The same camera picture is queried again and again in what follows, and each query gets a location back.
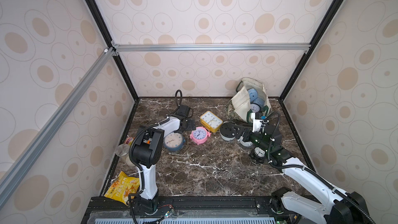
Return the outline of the grey round alarm clock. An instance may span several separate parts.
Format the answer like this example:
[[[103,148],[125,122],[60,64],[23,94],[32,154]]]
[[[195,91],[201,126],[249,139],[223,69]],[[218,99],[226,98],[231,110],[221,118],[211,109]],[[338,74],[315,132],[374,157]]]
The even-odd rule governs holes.
[[[185,144],[185,138],[180,133],[171,133],[164,138],[163,144],[170,152],[179,151]]]

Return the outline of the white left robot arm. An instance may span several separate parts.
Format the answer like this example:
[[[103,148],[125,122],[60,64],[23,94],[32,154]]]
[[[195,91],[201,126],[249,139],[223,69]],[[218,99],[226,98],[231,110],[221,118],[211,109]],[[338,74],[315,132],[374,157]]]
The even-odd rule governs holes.
[[[132,194],[135,203],[129,200],[129,206],[137,205],[141,210],[153,214],[158,208],[159,191],[156,185],[156,164],[162,153],[164,138],[173,133],[182,134],[193,131],[195,121],[193,110],[182,104],[182,91],[175,93],[177,108],[164,120],[151,125],[141,125],[129,149],[129,159],[138,169],[140,187]]]

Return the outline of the black twin-bell alarm clock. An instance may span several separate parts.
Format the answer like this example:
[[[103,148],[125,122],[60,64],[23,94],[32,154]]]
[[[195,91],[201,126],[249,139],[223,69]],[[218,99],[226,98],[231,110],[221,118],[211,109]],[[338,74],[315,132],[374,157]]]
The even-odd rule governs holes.
[[[251,103],[250,108],[253,113],[258,113],[262,111],[262,107],[256,103]]]

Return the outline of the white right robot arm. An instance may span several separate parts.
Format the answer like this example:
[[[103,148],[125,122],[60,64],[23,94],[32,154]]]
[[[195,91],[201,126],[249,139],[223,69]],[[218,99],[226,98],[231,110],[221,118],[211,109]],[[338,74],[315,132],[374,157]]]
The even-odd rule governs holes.
[[[272,193],[270,206],[274,213],[295,212],[317,224],[373,224],[364,197],[348,193],[310,169],[282,147],[279,141],[280,113],[267,117],[251,115],[252,128],[231,127],[232,136],[253,144],[256,159],[289,176],[313,197],[310,200],[287,187]]]

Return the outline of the pink twin-bell alarm clock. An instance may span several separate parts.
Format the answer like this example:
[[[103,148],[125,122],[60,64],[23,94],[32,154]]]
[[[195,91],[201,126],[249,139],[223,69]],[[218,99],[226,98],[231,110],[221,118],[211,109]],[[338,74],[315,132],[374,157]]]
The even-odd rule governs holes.
[[[211,133],[205,127],[196,127],[196,129],[191,132],[190,139],[197,145],[201,145],[204,144],[210,136]]]

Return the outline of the blue square orange-hand clock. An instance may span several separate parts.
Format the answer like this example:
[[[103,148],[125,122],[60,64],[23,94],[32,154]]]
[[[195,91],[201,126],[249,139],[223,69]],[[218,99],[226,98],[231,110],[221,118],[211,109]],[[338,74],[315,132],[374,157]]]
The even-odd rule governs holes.
[[[262,99],[261,97],[257,97],[254,101],[253,104],[257,104],[261,107],[264,107],[266,105],[265,100]]]

